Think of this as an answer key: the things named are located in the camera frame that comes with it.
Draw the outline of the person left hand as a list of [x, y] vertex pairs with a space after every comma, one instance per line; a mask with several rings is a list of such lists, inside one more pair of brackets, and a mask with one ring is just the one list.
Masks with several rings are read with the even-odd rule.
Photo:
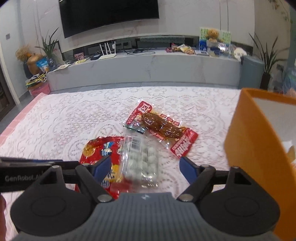
[[6, 201], [2, 195], [0, 195], [0, 241], [6, 240], [6, 219], [4, 211], [6, 209]]

